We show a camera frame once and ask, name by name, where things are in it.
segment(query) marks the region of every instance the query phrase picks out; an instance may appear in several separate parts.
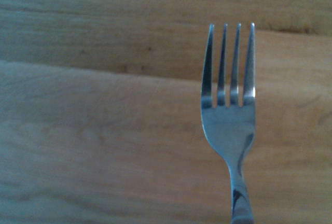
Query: scratch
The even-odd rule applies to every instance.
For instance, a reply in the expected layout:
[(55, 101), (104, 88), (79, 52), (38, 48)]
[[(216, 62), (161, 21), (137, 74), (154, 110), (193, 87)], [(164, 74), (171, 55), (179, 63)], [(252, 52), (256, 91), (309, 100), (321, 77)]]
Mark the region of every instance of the scratch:
[(297, 104), (295, 105), (296, 107), (298, 108), (304, 108), (306, 106), (309, 106), (313, 103), (315, 103), (316, 101), (318, 101), (320, 98), (322, 97), (322, 95), (318, 95), (317, 97), (313, 98), (312, 100), (309, 100), (309, 101), (306, 101), (306, 102), (303, 102), (303, 103), (300, 103), (300, 104)]
[(330, 117), (332, 117), (332, 110), (320, 116), (318, 119), (318, 125), (322, 125)]
[(161, 83), (161, 80), (162, 80), (162, 79), (159, 80), (158, 85), (156, 86), (156, 88), (155, 88), (153, 94), (151, 95), (151, 97), (150, 97), (149, 100), (147, 101), (146, 105), (148, 105), (148, 104), (152, 101), (153, 97), (154, 97), (155, 94), (157, 93), (158, 88), (159, 88), (159, 85), (160, 85), (160, 83)]

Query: fork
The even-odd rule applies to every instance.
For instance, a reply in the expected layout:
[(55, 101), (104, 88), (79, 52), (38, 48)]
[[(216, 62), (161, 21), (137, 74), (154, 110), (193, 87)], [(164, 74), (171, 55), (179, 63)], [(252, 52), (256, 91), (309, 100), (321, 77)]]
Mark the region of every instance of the fork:
[(253, 224), (249, 197), (242, 173), (243, 159), (250, 150), (255, 135), (255, 25), (252, 23), (248, 41), (243, 104), (239, 105), (238, 60), (241, 24), (237, 26), (229, 106), (226, 106), (225, 54), (227, 24), (224, 25), (217, 85), (217, 106), (212, 106), (212, 44), (214, 25), (207, 39), (201, 89), (201, 119), (205, 137), (212, 148), (226, 161), (230, 173), (232, 224)]

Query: wooden plank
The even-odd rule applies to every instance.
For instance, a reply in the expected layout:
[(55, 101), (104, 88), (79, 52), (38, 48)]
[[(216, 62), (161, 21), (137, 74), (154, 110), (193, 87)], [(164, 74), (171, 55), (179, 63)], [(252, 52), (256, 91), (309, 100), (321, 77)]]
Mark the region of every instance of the wooden plank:
[[(332, 219), (331, 37), (258, 32), (256, 223)], [(200, 83), (0, 64), (1, 223), (229, 223)]]
[(331, 0), (0, 0), (0, 58), (199, 80), (210, 23), (216, 51), (229, 23), (229, 57), (243, 24), (243, 58), (250, 22), (332, 35), (331, 9)]

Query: stainless steel fork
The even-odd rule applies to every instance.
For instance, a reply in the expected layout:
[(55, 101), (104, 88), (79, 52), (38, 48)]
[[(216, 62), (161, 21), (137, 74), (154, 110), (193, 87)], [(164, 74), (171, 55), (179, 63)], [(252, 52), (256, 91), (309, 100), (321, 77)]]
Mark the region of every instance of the stainless steel fork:
[(230, 105), (226, 106), (225, 53), (227, 24), (224, 25), (217, 86), (217, 106), (212, 106), (212, 44), (211, 24), (207, 40), (202, 76), (201, 118), (205, 137), (212, 148), (224, 158), (231, 180), (232, 224), (253, 224), (249, 197), (242, 173), (243, 159), (250, 150), (255, 134), (255, 26), (252, 23), (248, 42), (243, 84), (243, 106), (239, 105), (238, 60), (240, 27), (238, 24), (230, 83)]

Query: wooden table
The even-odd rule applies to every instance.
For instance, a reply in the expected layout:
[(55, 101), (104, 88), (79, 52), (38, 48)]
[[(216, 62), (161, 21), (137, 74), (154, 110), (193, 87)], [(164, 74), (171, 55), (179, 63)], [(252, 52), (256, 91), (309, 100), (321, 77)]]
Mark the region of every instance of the wooden table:
[[(332, 38), (256, 38), (256, 223), (331, 223)], [(199, 94), (199, 81), (1, 62), (1, 223), (229, 223)]]

